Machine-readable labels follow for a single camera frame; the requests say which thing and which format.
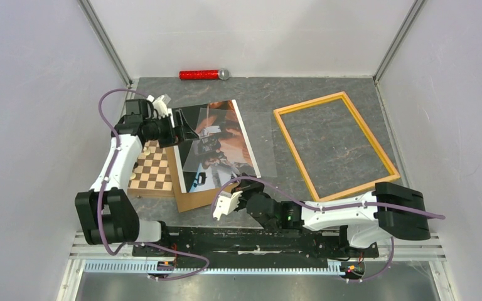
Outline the printed photo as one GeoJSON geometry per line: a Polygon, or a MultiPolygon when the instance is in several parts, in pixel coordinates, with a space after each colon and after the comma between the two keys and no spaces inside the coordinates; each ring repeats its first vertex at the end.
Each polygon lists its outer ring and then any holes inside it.
{"type": "Polygon", "coordinates": [[[220,188],[243,174],[261,172],[235,100],[180,107],[200,136],[174,146],[176,165],[182,173],[182,193],[220,188]]]}

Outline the transparent plastic sheet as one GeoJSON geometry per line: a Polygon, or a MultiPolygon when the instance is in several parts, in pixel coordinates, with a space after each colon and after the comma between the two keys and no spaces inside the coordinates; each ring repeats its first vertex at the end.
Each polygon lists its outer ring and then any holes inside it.
{"type": "Polygon", "coordinates": [[[233,174],[276,177],[270,114],[240,110],[234,100],[183,107],[198,138],[178,146],[184,172],[225,168],[233,174]]]}

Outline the brown backing board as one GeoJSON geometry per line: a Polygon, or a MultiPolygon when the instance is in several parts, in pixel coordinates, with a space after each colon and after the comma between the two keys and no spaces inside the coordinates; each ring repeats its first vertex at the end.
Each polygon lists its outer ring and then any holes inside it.
{"type": "Polygon", "coordinates": [[[219,188],[195,193],[182,193],[181,188],[184,187],[183,184],[180,184],[182,173],[177,169],[174,147],[165,148],[165,153],[167,155],[168,167],[171,173],[174,198],[176,200],[178,212],[182,213],[211,205],[219,188]]]}

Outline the yellow wooden picture frame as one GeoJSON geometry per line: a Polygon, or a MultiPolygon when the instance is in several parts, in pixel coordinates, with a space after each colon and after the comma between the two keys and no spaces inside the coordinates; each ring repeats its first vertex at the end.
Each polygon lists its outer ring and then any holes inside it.
{"type": "Polygon", "coordinates": [[[273,111],[312,200],[352,196],[400,172],[346,92],[273,111]]]}

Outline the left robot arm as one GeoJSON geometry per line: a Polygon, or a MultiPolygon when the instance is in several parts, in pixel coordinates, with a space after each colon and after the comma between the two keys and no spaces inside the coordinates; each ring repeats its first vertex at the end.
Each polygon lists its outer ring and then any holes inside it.
{"type": "Polygon", "coordinates": [[[181,109],[168,109],[164,96],[125,102],[126,114],[110,128],[110,151],[88,191],[75,197],[75,208],[85,240],[90,245],[145,243],[157,256],[168,254],[172,240],[159,221],[138,217],[128,195],[134,165],[146,143],[160,148],[196,140],[198,134],[181,109]]]}

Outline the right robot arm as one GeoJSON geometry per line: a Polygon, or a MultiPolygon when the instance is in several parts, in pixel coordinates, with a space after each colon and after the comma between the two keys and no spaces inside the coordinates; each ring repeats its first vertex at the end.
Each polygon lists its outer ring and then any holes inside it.
{"type": "Polygon", "coordinates": [[[282,201],[264,192],[264,184],[242,180],[230,193],[218,197],[213,217],[220,219],[234,211],[246,212],[271,233],[316,233],[339,227],[339,251],[353,256],[378,240],[394,237],[424,241],[431,237],[422,193],[394,184],[378,182],[372,191],[329,202],[282,201]]]}

